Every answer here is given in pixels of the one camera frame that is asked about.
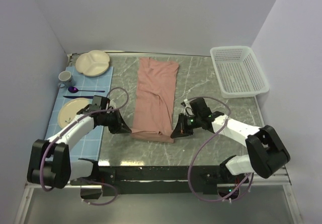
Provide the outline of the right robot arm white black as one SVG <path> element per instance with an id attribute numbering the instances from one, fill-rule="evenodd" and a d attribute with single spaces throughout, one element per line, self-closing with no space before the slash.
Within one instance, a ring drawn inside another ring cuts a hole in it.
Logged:
<path id="1" fill-rule="evenodd" d="M 246 173 L 267 179 L 290 161 L 288 150 L 272 126 L 251 126 L 232 119 L 230 114 L 213 112 L 205 100 L 206 97 L 194 97 L 181 103 L 184 111 L 178 115 L 171 138 L 191 136 L 195 129 L 202 128 L 246 147 L 247 154 L 230 157 L 221 164 L 220 177 L 224 182 L 231 183 Z"/>

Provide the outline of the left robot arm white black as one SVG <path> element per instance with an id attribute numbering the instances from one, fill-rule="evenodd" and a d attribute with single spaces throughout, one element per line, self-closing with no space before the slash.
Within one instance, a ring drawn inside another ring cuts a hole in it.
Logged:
<path id="1" fill-rule="evenodd" d="M 119 108 L 109 104 L 109 98 L 94 96 L 63 130 L 47 140 L 36 140 L 31 149 L 28 182 L 40 184 L 45 191 L 62 189 L 69 181 L 81 178 L 96 184 L 100 178 L 98 162 L 86 158 L 71 162 L 69 151 L 98 126 L 107 127 L 111 134 L 131 133 Z"/>

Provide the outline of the pink printed t shirt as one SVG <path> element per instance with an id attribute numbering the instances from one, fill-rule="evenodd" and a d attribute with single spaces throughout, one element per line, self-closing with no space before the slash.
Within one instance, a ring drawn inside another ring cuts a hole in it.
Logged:
<path id="1" fill-rule="evenodd" d="M 171 138 L 179 64 L 141 58 L 131 137 L 173 143 Z"/>

